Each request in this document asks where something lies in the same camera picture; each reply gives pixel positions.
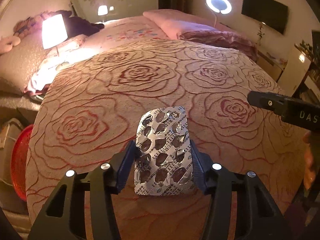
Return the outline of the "right hand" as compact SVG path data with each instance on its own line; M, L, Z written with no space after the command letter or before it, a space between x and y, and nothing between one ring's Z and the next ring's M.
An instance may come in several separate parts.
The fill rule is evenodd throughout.
M309 190L319 172L319 132L308 131L304 135L303 141L307 144L304 153L304 187Z

